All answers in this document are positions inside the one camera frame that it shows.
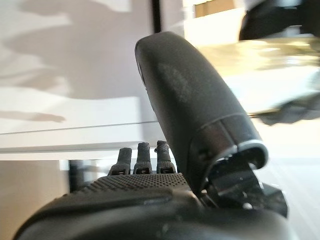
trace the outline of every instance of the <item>black plastic part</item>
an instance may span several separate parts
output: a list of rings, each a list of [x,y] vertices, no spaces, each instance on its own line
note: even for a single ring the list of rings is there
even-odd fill
[[[257,149],[256,168],[267,149],[229,87],[184,38],[161,32],[138,41],[138,69],[179,170],[198,194],[221,158]]]
[[[114,164],[109,173],[110,175],[129,175],[131,165],[132,149],[128,147],[121,148],[119,150],[118,160]]]
[[[155,182],[181,184],[161,186]],[[118,183],[133,188],[120,189]],[[296,240],[297,237],[287,221],[274,212],[203,208],[181,174],[99,178],[84,190],[44,206],[14,237],[14,240],[106,239]]]
[[[157,174],[176,174],[175,165],[171,162],[169,154],[169,145],[166,141],[158,141],[156,143],[156,173]]]
[[[282,4],[282,0],[265,0],[250,9],[242,20],[239,40],[264,38],[290,26],[301,26],[302,33],[320,37],[319,0],[301,0],[287,7]]]
[[[134,165],[133,174],[152,174],[150,162],[150,145],[148,142],[138,144],[138,156]]]
[[[265,0],[249,10],[242,20],[239,40],[259,39],[301,25],[297,8],[281,7],[281,2]]]
[[[288,206],[282,191],[261,183],[243,159],[242,155],[257,155],[254,151],[249,149],[215,164],[208,177],[205,197],[218,208],[269,209],[287,217]]]

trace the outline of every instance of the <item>blurry background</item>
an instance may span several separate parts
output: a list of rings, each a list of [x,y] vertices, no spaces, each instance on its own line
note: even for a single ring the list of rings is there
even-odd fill
[[[243,58],[251,56],[254,62],[259,56],[261,48],[252,50],[251,43],[240,45],[244,51],[234,45],[246,10],[259,0],[159,2],[162,30],[184,36],[197,47],[246,110],[252,103],[260,106],[265,96],[274,100],[288,89],[295,93],[306,82],[294,85],[294,77],[319,70],[318,65],[293,69],[299,62],[286,57],[285,71],[271,69],[263,79],[248,68],[241,74],[235,71],[238,63],[246,62]],[[11,239],[38,208],[69,192],[68,160],[80,160],[83,182],[90,182],[108,173],[119,148],[133,148],[134,165],[139,142],[155,147],[157,140],[164,140],[134,56],[137,40],[154,32],[151,3],[0,1],[1,240]],[[296,35],[291,28],[275,37]],[[318,239],[319,119],[272,125],[252,120],[270,153],[269,164],[257,176],[284,189],[289,221],[301,239]]]

